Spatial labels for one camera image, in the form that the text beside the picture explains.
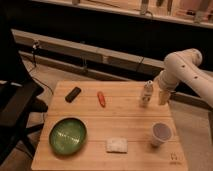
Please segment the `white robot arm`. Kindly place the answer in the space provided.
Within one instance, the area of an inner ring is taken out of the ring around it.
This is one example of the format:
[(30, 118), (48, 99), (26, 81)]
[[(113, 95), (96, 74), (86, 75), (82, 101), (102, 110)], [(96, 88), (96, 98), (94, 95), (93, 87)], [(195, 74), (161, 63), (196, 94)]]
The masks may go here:
[(201, 63), (202, 54), (194, 48), (169, 53), (164, 69), (155, 78), (160, 88), (159, 104), (164, 105), (183, 82), (213, 108), (213, 77), (198, 68)]

